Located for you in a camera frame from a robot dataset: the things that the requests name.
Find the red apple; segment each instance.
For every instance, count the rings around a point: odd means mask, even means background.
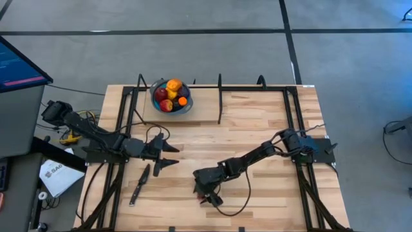
[[[170,112],[173,109],[173,103],[169,99],[161,101],[159,106],[163,112]]]
[[[154,91],[154,99],[157,102],[167,99],[167,90],[165,88],[157,88],[156,91]]]

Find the white paper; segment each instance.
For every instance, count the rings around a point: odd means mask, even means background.
[[[53,197],[60,196],[83,176],[83,172],[68,168],[52,160],[47,160],[41,166],[39,174],[40,179]]]
[[[72,148],[66,148],[66,149],[64,149],[64,151],[74,155],[74,152],[73,152]]]

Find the computer monitor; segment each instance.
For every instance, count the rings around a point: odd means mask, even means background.
[[[0,93],[52,82],[47,73],[0,36]]]

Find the knife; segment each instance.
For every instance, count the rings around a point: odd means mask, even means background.
[[[129,206],[135,206],[137,196],[139,196],[142,186],[146,184],[147,178],[149,177],[149,173],[150,173],[150,164],[148,164],[146,168],[144,169],[143,174],[139,179],[139,183],[137,184],[137,187],[135,191],[133,192],[133,195],[131,196]]]

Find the wooden tabletop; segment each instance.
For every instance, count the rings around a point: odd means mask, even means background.
[[[123,86],[108,86],[99,126],[114,130]],[[297,86],[305,128],[323,123],[322,113],[313,86]],[[138,110],[144,104],[145,92],[138,97]],[[292,96],[290,104],[297,125]],[[163,169],[158,177],[151,176],[143,186],[134,207],[129,207],[130,197],[147,163],[131,159],[126,164],[116,231],[167,231],[169,226],[177,231],[306,231],[301,196],[294,164],[279,156],[265,158],[249,167],[252,196],[245,210],[236,217],[219,214],[210,204],[199,205],[192,193],[192,172],[200,168],[216,167],[217,162],[240,157],[270,139],[279,130],[288,127],[283,95],[281,92],[223,92],[221,124],[215,122],[162,123],[171,136],[168,143],[179,153],[162,153],[167,159],[180,162]],[[145,139],[148,126],[134,126],[132,136]],[[149,139],[158,133],[154,128]],[[325,128],[316,128],[309,135],[324,137]],[[98,164],[88,168],[80,198],[79,212],[84,192]],[[348,218],[336,173],[325,164],[314,164],[320,198],[332,215],[344,226]],[[88,216],[102,197],[107,165],[96,176],[88,195]],[[220,196],[224,203],[220,209],[226,213],[238,211],[245,203],[248,185],[244,174],[221,185]],[[106,210],[105,226],[109,224],[112,203]],[[310,200],[313,225],[317,226],[315,208]]]

